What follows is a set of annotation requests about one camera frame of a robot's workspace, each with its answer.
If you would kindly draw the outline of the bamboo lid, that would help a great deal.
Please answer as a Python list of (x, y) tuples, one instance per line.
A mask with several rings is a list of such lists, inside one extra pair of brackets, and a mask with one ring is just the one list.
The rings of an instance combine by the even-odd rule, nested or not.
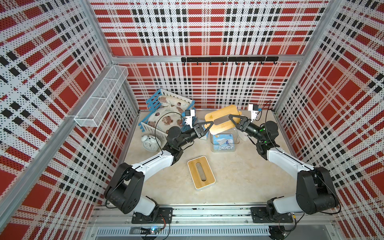
[(229, 116), (240, 116), (241, 114), (242, 112), (239, 111), (235, 105), (230, 105), (206, 114), (205, 121), (213, 122), (213, 126), (210, 127), (210, 134), (218, 135), (222, 132), (233, 129), (235, 124), (230, 120)]

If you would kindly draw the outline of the blue tissue pack front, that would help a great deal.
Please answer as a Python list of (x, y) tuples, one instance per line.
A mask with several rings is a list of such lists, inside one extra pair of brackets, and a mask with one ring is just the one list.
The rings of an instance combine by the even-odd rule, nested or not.
[(235, 149), (235, 142), (232, 134), (213, 135), (212, 144), (214, 151), (232, 151)]

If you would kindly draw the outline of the clear plastic tissue box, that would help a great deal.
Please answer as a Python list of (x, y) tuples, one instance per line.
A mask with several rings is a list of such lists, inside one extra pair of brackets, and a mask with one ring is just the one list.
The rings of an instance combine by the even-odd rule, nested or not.
[(213, 153), (235, 152), (240, 143), (238, 130), (230, 129), (220, 134), (210, 135), (211, 151)]

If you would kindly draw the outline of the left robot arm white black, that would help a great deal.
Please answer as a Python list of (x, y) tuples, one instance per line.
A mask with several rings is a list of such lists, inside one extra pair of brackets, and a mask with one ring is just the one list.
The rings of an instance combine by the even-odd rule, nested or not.
[(142, 195), (145, 181), (177, 163), (184, 153), (183, 147), (205, 136), (213, 125), (213, 121), (197, 123), (185, 132), (178, 127), (172, 127), (162, 152), (137, 164), (120, 164), (105, 190), (106, 203), (111, 203), (124, 214), (135, 212), (147, 217), (156, 217), (159, 205)]

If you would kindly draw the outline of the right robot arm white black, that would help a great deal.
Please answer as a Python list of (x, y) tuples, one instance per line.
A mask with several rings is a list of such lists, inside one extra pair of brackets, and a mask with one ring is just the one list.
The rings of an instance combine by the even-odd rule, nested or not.
[(268, 200), (267, 212), (271, 218), (288, 213), (328, 214), (330, 209), (341, 208), (330, 175), (324, 167), (313, 167), (283, 151), (275, 139), (279, 135), (277, 123), (267, 121), (261, 126), (245, 116), (229, 115), (236, 129), (244, 132), (260, 156), (277, 165), (296, 181), (296, 193), (290, 197)]

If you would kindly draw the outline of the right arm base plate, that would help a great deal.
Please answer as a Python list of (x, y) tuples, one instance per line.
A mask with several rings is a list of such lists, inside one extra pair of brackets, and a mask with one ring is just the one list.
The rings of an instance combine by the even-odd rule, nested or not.
[(251, 207), (251, 217), (253, 223), (273, 223), (273, 224), (285, 224), (285, 223), (293, 223), (292, 214), (285, 213), (273, 213), (267, 207)]

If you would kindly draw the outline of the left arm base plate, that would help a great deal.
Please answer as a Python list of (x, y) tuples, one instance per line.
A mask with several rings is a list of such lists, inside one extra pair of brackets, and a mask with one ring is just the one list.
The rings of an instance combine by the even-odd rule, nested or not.
[(132, 224), (170, 224), (173, 218), (173, 210), (173, 208), (169, 207), (156, 207), (148, 216), (134, 212)]

